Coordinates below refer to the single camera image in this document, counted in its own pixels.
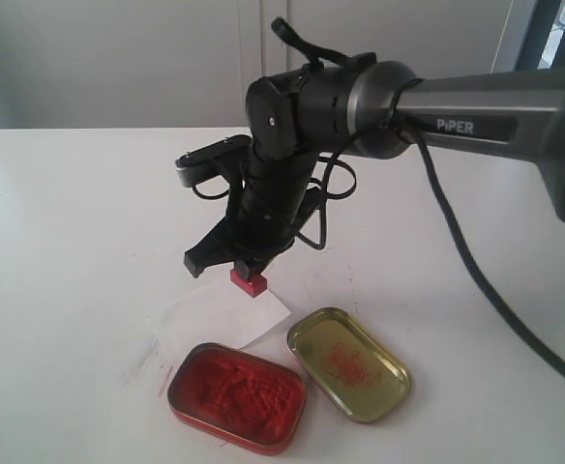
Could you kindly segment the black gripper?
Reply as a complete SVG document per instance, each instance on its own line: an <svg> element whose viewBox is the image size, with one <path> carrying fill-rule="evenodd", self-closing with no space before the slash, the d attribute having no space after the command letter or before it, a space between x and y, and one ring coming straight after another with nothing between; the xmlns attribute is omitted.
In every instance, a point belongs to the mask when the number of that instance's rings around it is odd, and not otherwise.
<svg viewBox="0 0 565 464"><path fill-rule="evenodd" d="M224 217L195 246L184 264L194 277L207 268L231 263L241 279L261 275L291 247L318 152L300 151L272 160L252 150L241 174L229 186Z"/></svg>

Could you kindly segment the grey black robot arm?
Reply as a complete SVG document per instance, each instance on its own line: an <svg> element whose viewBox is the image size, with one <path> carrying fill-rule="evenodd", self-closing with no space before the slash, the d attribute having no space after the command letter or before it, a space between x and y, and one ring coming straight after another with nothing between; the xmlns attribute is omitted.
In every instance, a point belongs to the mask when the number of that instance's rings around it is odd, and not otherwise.
<svg viewBox="0 0 565 464"><path fill-rule="evenodd" d="M177 160L184 186L229 185L223 219L184 257L192 276L232 263L261 273L327 194L312 187L326 153L388 160L416 140L533 163L565 221L565 68L421 79L386 61L360 71L304 67L246 95L250 131Z"/></svg>

